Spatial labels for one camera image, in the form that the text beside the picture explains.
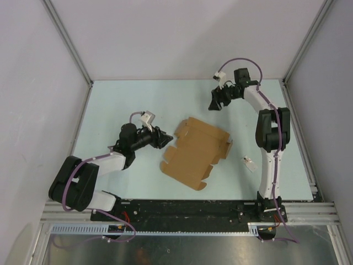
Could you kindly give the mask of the brown cardboard box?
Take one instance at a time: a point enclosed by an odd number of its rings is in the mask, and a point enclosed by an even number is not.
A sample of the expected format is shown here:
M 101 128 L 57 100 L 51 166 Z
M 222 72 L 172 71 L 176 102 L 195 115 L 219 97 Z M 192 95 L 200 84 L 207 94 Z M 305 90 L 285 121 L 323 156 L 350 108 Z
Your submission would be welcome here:
M 189 188 L 206 187 L 213 166 L 226 159 L 233 145 L 230 134 L 216 126 L 189 117 L 183 120 L 174 135 L 176 142 L 163 154 L 161 171 Z

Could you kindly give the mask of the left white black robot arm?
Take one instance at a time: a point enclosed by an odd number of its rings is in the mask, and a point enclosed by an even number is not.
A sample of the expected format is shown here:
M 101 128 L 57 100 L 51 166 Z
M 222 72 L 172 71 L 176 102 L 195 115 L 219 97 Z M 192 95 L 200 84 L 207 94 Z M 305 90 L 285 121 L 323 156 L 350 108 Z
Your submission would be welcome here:
M 109 153 L 86 160 L 68 156 L 49 189 L 49 198 L 61 203 L 65 211 L 102 210 L 109 220 L 117 220 L 122 214 L 122 207 L 116 204 L 118 197 L 97 190 L 98 177 L 128 169 L 137 150 L 148 145 L 162 149 L 172 140 L 157 126 L 137 128 L 132 123 L 124 124 Z

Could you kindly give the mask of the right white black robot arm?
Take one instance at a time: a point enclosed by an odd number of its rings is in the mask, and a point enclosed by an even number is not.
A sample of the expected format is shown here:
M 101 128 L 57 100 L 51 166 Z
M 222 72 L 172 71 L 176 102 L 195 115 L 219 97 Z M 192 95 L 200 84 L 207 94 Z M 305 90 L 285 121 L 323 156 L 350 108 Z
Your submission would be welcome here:
M 260 82 L 252 80 L 247 68 L 234 71 L 234 83 L 228 85 L 226 74 L 217 71 L 213 78 L 218 86 L 211 91 L 209 110 L 220 111 L 232 100 L 246 100 L 258 114 L 255 141 L 262 157 L 261 182 L 257 192 L 255 217 L 260 221 L 286 222 L 282 208 L 279 179 L 282 155 L 290 142 L 290 110 L 278 108 L 261 90 Z

